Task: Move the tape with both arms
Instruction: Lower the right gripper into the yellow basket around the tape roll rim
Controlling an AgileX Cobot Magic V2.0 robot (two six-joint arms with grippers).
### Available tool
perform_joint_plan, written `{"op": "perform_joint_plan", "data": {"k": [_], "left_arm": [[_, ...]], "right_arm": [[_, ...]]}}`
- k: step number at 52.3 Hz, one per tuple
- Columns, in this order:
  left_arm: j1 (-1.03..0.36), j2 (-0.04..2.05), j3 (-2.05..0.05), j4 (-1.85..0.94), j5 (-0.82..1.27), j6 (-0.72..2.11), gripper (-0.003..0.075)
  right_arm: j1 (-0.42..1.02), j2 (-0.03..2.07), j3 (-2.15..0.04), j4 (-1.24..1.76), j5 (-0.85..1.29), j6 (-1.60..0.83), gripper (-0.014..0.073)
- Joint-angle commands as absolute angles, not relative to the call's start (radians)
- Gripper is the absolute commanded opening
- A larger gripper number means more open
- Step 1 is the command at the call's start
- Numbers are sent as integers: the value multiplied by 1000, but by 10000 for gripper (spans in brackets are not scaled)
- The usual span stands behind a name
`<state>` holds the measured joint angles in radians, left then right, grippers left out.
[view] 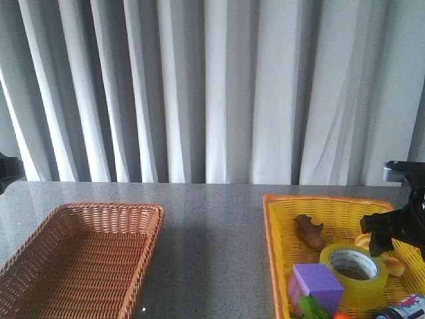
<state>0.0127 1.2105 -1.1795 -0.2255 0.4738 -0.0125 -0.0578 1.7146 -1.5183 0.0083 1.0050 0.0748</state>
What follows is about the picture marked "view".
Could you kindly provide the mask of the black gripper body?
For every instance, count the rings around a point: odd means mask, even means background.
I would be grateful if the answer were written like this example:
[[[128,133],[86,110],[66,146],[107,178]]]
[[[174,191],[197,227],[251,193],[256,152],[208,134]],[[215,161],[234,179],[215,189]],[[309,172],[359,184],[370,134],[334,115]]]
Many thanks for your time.
[[[24,177],[23,161],[18,157],[9,157],[0,155],[0,194],[2,195],[6,188],[13,182]]]
[[[424,186],[412,190],[408,203],[396,210],[392,237],[418,248],[424,259]]]

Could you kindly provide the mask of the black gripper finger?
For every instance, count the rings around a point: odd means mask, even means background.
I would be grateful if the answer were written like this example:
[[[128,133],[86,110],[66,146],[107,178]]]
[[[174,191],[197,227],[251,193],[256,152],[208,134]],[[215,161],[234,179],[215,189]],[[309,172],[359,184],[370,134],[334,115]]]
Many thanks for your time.
[[[371,234],[369,252],[372,257],[379,257],[385,252],[393,251],[393,223],[398,210],[386,213],[364,215],[360,220],[362,234]]]

